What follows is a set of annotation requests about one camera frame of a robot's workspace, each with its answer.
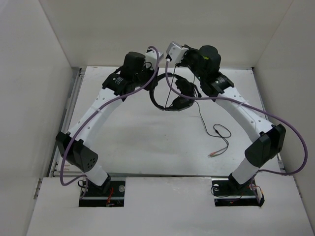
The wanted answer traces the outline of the black headphones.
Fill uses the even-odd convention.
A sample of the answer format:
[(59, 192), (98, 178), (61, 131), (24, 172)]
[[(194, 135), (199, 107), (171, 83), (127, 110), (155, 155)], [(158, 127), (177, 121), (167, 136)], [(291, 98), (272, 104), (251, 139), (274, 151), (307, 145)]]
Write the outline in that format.
[[(168, 77), (174, 77), (176, 79), (175, 85), (177, 89), (180, 91), (181, 95), (189, 96), (189, 97), (198, 97), (201, 98), (201, 93), (199, 92), (197, 86), (189, 82), (186, 78), (172, 73), (167, 73)], [(194, 104), (194, 100), (184, 98), (182, 96), (178, 96), (172, 101), (172, 104), (169, 107), (159, 105), (154, 97), (155, 88), (158, 85), (158, 82), (165, 78), (165, 73), (158, 75), (151, 85), (149, 85), (149, 96), (150, 100), (155, 107), (162, 111), (182, 111)]]

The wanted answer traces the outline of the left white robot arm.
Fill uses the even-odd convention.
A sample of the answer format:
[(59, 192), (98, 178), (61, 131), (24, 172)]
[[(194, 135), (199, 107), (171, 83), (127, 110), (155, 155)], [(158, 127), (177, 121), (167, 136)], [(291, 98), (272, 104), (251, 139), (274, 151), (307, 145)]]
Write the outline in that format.
[(66, 162), (77, 167), (94, 191), (105, 195), (110, 190), (111, 177), (98, 162), (98, 154), (91, 150), (93, 140), (114, 110), (127, 97), (147, 89), (158, 74), (163, 53), (150, 46), (145, 54), (129, 52), (124, 63), (111, 73), (79, 121), (65, 133), (59, 132), (56, 143), (62, 157), (61, 171)]

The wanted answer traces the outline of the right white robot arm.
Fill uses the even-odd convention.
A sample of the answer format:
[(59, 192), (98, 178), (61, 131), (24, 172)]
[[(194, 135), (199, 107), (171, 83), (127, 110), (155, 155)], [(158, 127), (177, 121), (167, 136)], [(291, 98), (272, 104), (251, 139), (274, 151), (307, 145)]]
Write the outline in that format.
[(245, 158), (228, 177), (229, 190), (240, 193), (259, 169), (282, 150), (286, 129), (248, 108), (248, 102), (233, 82), (220, 72), (221, 56), (215, 47), (205, 45), (195, 49), (174, 44), (168, 54), (176, 66), (187, 67), (193, 73), (200, 81), (201, 90), (215, 98), (215, 103), (237, 121), (251, 140)]

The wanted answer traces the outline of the left aluminium rail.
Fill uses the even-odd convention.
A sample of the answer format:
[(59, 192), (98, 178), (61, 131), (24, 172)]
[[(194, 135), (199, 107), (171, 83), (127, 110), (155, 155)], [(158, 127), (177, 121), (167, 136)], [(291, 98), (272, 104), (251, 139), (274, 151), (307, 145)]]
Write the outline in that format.
[[(68, 130), (73, 112), (74, 107), (78, 98), (78, 94), (82, 85), (83, 77), (85, 74), (85, 68), (82, 67), (72, 67), (72, 78), (70, 80), (70, 87), (68, 90), (66, 102), (63, 108), (63, 114), (61, 117), (61, 122), (58, 128), (58, 131), (65, 132)], [(43, 181), (44, 177), (53, 177), (55, 167), (58, 164), (58, 155), (59, 151), (57, 150), (57, 143), (54, 143), (52, 155), (49, 158), (49, 162), (45, 164), (44, 168), (44, 174), (43, 177), (40, 178), (37, 182), (35, 194), (33, 196), (33, 199), (36, 200), (39, 195), (40, 187)]]

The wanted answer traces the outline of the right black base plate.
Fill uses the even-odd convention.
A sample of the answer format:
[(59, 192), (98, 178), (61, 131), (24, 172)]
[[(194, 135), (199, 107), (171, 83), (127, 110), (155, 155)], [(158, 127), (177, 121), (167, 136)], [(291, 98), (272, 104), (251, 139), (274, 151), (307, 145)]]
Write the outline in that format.
[(227, 178), (215, 178), (212, 179), (210, 192), (216, 207), (262, 207), (265, 203), (264, 193), (254, 181), (240, 189), (233, 189)]

